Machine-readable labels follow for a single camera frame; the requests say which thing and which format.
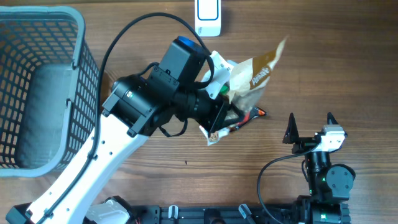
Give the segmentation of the black red snack wrapper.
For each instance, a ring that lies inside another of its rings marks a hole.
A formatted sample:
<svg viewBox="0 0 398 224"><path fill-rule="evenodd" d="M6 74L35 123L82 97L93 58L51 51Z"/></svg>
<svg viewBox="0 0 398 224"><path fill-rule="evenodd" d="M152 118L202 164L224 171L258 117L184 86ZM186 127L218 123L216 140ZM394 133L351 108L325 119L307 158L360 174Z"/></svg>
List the black red snack wrapper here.
<svg viewBox="0 0 398 224"><path fill-rule="evenodd" d="M251 109L251 111L246 114L246 116L244 117L244 119L241 122L238 122L238 123L232 125L231 127L229 127L229 131L230 132L237 131L238 129L242 128L243 126L248 124L253 119L258 118L258 117L267 116L267 115L268 115L268 113L265 110L263 110L260 107L254 106Z"/></svg>

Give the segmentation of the green lid jar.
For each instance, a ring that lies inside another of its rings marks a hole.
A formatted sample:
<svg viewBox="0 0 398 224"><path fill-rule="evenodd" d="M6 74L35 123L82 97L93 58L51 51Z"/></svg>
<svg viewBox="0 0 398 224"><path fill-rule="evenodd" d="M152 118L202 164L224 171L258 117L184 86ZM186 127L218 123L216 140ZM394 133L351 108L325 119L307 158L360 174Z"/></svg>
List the green lid jar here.
<svg viewBox="0 0 398 224"><path fill-rule="evenodd" d="M220 93L221 93L222 95L225 95L225 94L227 94L227 92L229 92L229 86L228 86L228 85L223 85L223 86L221 87Z"/></svg>

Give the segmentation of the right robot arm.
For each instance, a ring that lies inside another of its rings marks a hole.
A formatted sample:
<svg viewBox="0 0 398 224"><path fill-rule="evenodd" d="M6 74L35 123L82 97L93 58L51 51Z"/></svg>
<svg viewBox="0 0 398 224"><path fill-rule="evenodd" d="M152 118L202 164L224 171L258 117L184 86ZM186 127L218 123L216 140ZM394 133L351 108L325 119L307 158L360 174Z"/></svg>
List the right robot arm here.
<svg viewBox="0 0 398 224"><path fill-rule="evenodd" d="M355 171L344 164L333 165L330 154L342 148L348 136L331 113L322 130L313 137L301 137L295 117L289 122L283 143L292 144L292 154L304 155L310 195L299 196L284 218L285 223L343 223L351 222L349 192L353 188Z"/></svg>

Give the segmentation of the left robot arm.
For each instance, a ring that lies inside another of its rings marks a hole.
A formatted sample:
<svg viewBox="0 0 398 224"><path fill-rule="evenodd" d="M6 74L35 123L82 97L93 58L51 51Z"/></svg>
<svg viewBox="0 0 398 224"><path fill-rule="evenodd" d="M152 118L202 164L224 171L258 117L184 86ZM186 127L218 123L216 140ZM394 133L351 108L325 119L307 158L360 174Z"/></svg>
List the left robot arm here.
<svg viewBox="0 0 398 224"><path fill-rule="evenodd" d="M156 129L176 116L196 120L208 133L222 129L228 101L215 88L214 52L176 38L149 78L119 79L96 116L94 130L55 183L37 200L13 206L9 223L129 223L125 203L94 199L122 162Z"/></svg>

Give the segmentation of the white long pouch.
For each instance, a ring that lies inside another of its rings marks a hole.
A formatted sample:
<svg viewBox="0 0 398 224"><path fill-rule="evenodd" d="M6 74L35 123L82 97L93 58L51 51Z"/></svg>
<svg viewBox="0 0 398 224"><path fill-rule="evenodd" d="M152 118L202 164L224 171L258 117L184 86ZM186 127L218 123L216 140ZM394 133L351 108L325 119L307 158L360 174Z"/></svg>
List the white long pouch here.
<svg viewBox="0 0 398 224"><path fill-rule="evenodd" d="M260 56L247 59L231 71L229 91L226 96L229 102L246 115L260 100L271 73L280 60L288 37L285 36L274 50Z"/></svg>

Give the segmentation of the red snack packet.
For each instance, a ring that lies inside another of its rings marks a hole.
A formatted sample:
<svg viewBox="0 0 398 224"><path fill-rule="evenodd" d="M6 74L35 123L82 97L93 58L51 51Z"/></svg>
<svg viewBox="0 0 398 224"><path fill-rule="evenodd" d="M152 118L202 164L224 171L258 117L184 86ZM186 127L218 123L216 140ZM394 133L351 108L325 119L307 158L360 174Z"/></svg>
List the red snack packet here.
<svg viewBox="0 0 398 224"><path fill-rule="evenodd" d="M223 128L211 134L209 134L209 132L203 126L199 126L199 129L206 137L207 146L218 143L221 138L227 136L230 133L229 128Z"/></svg>

